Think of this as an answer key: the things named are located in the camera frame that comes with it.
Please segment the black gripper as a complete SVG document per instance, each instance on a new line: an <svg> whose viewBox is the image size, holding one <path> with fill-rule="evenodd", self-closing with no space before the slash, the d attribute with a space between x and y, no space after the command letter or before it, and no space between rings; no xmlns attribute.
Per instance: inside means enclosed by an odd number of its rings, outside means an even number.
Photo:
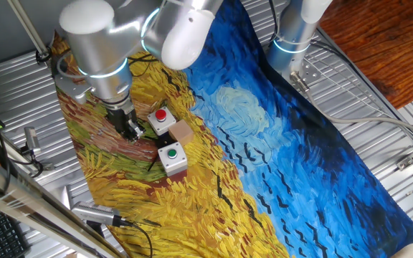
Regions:
<svg viewBox="0 0 413 258"><path fill-rule="evenodd" d="M144 135L145 129L138 124L132 102L105 102L104 105L107 110L106 118L128 142L139 140Z"/></svg>

